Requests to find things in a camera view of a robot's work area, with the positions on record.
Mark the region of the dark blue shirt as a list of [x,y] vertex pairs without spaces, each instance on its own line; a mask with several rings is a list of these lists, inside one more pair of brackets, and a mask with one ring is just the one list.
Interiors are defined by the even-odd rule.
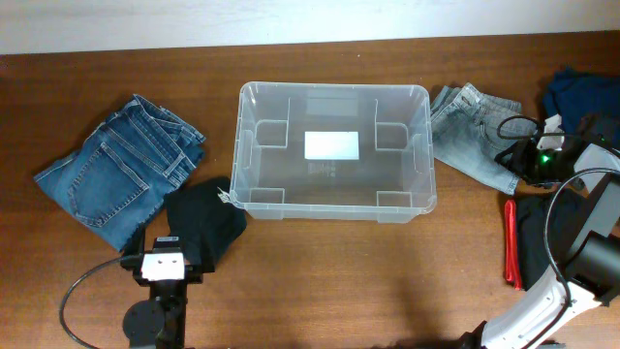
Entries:
[[548,117],[559,115],[561,128],[567,134],[578,133],[582,119],[598,115],[610,128],[607,142],[619,147],[619,77],[578,72],[567,68],[556,72],[543,95],[542,104]]

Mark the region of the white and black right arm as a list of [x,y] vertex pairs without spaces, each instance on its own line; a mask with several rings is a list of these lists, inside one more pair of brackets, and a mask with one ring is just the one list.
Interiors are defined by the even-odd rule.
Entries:
[[[585,175],[602,177],[565,230],[551,241],[551,219],[562,191]],[[544,219],[542,242],[548,267],[526,295],[504,314],[461,335],[459,348],[537,348],[585,311],[608,306],[619,296],[619,171],[577,171],[559,185]]]

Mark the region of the light grey jeans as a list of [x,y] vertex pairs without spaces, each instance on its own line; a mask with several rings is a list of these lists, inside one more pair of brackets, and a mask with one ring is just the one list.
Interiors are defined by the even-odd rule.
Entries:
[[471,83],[444,86],[430,105],[434,157],[478,182],[512,195],[519,176],[495,161],[517,136],[535,133],[521,104],[478,91]]

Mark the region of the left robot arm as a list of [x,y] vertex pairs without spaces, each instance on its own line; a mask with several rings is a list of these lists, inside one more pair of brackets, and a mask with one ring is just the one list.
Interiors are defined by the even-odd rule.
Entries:
[[182,349],[185,347],[187,289],[202,283],[202,273],[186,263],[178,237],[156,238],[146,251],[140,240],[123,254],[121,267],[148,299],[138,301],[125,313],[122,329],[131,348]]

